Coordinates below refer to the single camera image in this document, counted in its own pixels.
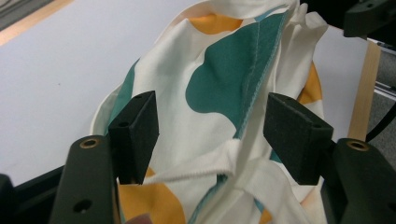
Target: table surface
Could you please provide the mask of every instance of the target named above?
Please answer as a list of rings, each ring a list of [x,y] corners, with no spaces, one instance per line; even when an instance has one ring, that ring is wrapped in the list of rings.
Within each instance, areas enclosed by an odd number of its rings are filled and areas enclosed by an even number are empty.
[[[65,163],[93,113],[193,0],[73,1],[0,47],[0,173],[14,185]],[[330,28],[314,62],[325,119],[347,136],[367,42]]]

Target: gray floor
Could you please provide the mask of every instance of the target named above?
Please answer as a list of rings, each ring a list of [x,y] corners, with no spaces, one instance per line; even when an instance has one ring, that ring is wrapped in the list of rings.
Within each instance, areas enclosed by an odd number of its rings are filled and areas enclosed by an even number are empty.
[[[396,87],[396,55],[382,52],[380,58],[379,71],[377,75],[377,81],[382,82],[388,86]],[[370,121],[369,121],[369,132],[374,126],[384,118],[385,114],[394,105],[395,102],[392,100],[374,94]],[[370,144],[378,148],[392,165],[393,169],[396,170],[396,119]]]

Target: wooden edge trim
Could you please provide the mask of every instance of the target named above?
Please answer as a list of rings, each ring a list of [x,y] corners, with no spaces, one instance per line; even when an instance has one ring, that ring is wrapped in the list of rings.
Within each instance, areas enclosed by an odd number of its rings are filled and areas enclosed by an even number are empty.
[[[381,48],[372,41],[367,41],[368,47],[361,69],[361,81],[356,94],[355,105],[349,124],[348,138],[366,140],[370,111],[373,101],[376,75],[378,73]]]
[[[0,32],[0,46],[6,44],[12,38],[20,35],[30,27],[46,19],[48,16],[52,15],[62,7],[67,6],[71,2],[73,2],[73,0],[54,0],[22,20],[8,26],[8,28]]]

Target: cloth bag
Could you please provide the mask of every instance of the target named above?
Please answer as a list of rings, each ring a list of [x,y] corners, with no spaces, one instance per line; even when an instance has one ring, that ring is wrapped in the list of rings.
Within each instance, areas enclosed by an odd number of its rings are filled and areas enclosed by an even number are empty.
[[[262,135],[268,92],[323,118],[315,45],[327,29],[296,0],[210,0],[182,11],[101,103],[92,134],[156,91],[160,136],[143,186],[119,186],[124,220],[325,223],[320,184],[298,186]]]

